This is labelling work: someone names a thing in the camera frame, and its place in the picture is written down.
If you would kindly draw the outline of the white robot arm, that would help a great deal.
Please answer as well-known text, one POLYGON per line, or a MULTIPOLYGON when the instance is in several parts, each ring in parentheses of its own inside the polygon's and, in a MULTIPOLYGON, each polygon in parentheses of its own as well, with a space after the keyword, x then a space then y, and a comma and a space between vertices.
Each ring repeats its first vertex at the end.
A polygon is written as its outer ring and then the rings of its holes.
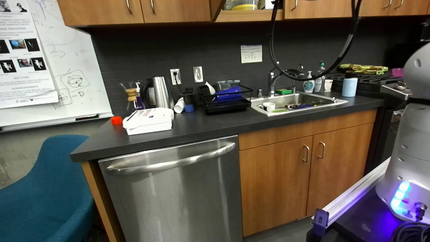
POLYGON ((403 68, 409 89, 377 197, 404 221, 430 224, 430 44, 403 68))

